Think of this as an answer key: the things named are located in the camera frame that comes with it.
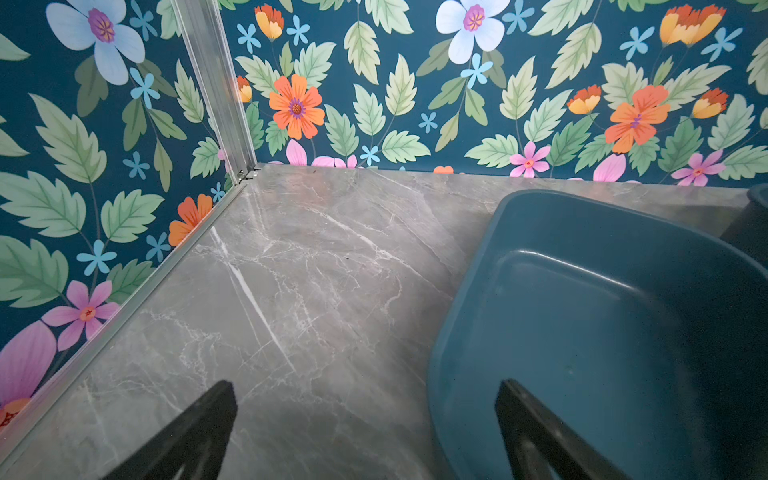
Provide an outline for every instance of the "light blue flower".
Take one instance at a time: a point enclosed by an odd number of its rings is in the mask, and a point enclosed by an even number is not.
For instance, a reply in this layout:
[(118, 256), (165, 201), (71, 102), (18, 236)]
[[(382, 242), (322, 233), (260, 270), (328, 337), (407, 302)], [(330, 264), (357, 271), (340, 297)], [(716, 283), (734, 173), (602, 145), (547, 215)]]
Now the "light blue flower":
[(149, 164), (141, 163), (141, 156), (137, 151), (134, 152), (134, 161), (124, 158), (123, 165), (131, 168), (131, 172), (128, 174), (130, 178), (136, 177), (136, 174), (138, 174), (142, 180), (147, 179), (147, 176), (144, 175), (144, 170), (149, 170)]
[(472, 88), (475, 86), (475, 80), (479, 81), (480, 83), (484, 84), (488, 81), (488, 79), (483, 75), (484, 72), (491, 69), (493, 66), (492, 61), (487, 61), (483, 65), (480, 65), (480, 54), (476, 53), (472, 56), (472, 68), (467, 68), (465, 70), (462, 70), (462, 77), (467, 78), (469, 77), (469, 83), (467, 84), (467, 88)]
[(733, 51), (734, 48), (736, 48), (736, 44), (732, 43), (731, 40), (741, 35), (741, 32), (744, 31), (743, 28), (737, 28), (736, 30), (732, 31), (730, 35), (725, 36), (726, 30), (725, 27), (720, 27), (715, 32), (715, 40), (717, 40), (717, 43), (713, 43), (712, 45), (706, 47), (704, 50), (701, 51), (702, 55), (706, 55), (710, 52), (712, 52), (712, 56), (710, 57), (710, 61), (717, 60), (717, 57), (720, 57), (720, 53), (725, 51)]
[(370, 150), (368, 150), (368, 147), (363, 145), (362, 151), (364, 151), (365, 153), (360, 155), (360, 160), (368, 161), (369, 167), (371, 166), (372, 161), (375, 161), (375, 162), (379, 161), (379, 157), (376, 156), (376, 154), (379, 153), (379, 145), (373, 145), (373, 148), (371, 148)]
[(655, 27), (648, 27), (648, 30), (640, 35), (640, 30), (638, 30), (637, 27), (632, 27), (629, 31), (629, 36), (632, 37), (632, 41), (626, 41), (619, 46), (619, 50), (626, 50), (629, 48), (629, 51), (627, 52), (627, 61), (632, 59), (632, 55), (634, 55), (635, 51), (638, 51), (641, 54), (648, 52), (648, 45), (646, 45), (643, 40), (653, 35), (655, 29)]
[(145, 257), (146, 260), (149, 260), (152, 257), (157, 257), (157, 262), (160, 263), (163, 261), (163, 252), (170, 251), (170, 245), (165, 243), (165, 239), (168, 238), (168, 234), (163, 232), (160, 234), (160, 238), (157, 240), (154, 239), (151, 235), (147, 235), (147, 245), (149, 245), (150, 250), (147, 252), (147, 256)]
[(139, 8), (139, 4), (136, 3), (136, 0), (131, 0), (131, 8), (136, 12), (136, 16), (128, 21), (131, 24), (131, 27), (141, 27), (141, 35), (144, 37), (144, 41), (149, 41), (150, 33), (157, 37), (157, 30), (155, 30), (152, 25), (149, 25), (149, 22), (152, 22), (152, 19), (154, 18), (152, 11), (147, 10), (146, 13), (142, 14), (141, 8)]
[(131, 67), (131, 77), (133, 77), (134, 81), (139, 85), (131, 90), (131, 97), (139, 98), (144, 94), (144, 105), (146, 105), (147, 108), (152, 108), (152, 100), (150, 100), (149, 97), (152, 97), (155, 100), (160, 98), (160, 94), (151, 89), (151, 86), (154, 83), (154, 75), (148, 73), (147, 76), (142, 79), (139, 70)]
[(246, 44), (246, 47), (248, 47), (248, 53), (253, 53), (253, 47), (261, 48), (261, 42), (257, 38), (253, 37), (253, 35), (256, 34), (256, 26), (254, 24), (248, 25), (248, 31), (245, 31), (245, 27), (238, 23), (237, 29), (240, 30), (240, 33), (243, 34), (242, 37), (237, 39), (237, 43), (240, 45), (243, 43)]
[(78, 253), (75, 258), (78, 259), (78, 262), (90, 262), (83, 272), (85, 276), (89, 276), (96, 270), (97, 266), (98, 271), (109, 273), (109, 267), (104, 262), (114, 260), (116, 256), (117, 254), (115, 252), (104, 252), (104, 242), (96, 240), (94, 242), (94, 252), (92, 255), (90, 253)]
[(433, 122), (435, 120), (435, 117), (437, 117), (437, 112), (433, 111), (429, 117), (427, 117), (427, 114), (422, 114), (422, 120), (423, 122), (419, 124), (419, 128), (426, 127), (426, 133), (429, 133), (430, 128), (437, 128), (437, 124)]
[(293, 35), (293, 44), (298, 45), (299, 40), (303, 43), (309, 42), (309, 40), (306, 39), (305, 33), (307, 33), (310, 30), (309, 25), (301, 25), (301, 22), (299, 21), (299, 16), (294, 15), (293, 16), (293, 27), (288, 27), (286, 30), (286, 33), (288, 35)]
[(221, 182), (216, 182), (216, 188), (211, 188), (210, 192), (214, 195), (215, 204), (224, 198), (224, 194), (226, 193), (224, 190), (221, 190)]
[(511, 22), (509, 28), (507, 28), (507, 35), (515, 31), (515, 28), (520, 27), (520, 31), (528, 29), (528, 24), (525, 23), (523, 18), (528, 18), (533, 15), (535, 9), (533, 7), (526, 8), (523, 12), (523, 0), (515, 0), (515, 13), (505, 13), (502, 20), (505, 22)]

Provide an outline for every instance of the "wall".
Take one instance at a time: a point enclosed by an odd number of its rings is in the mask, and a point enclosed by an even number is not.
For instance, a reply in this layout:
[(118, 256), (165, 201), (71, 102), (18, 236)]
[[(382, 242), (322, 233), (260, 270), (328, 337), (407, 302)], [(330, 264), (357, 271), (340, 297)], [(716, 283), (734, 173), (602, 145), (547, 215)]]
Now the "wall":
[(2, 13), (0, 430), (229, 183), (168, 0)]
[[(273, 24), (221, 4), (260, 161), (748, 187), (768, 179), (768, 3), (740, 1), (270, 0)], [(324, 123), (297, 144), (270, 100), (292, 73)]]

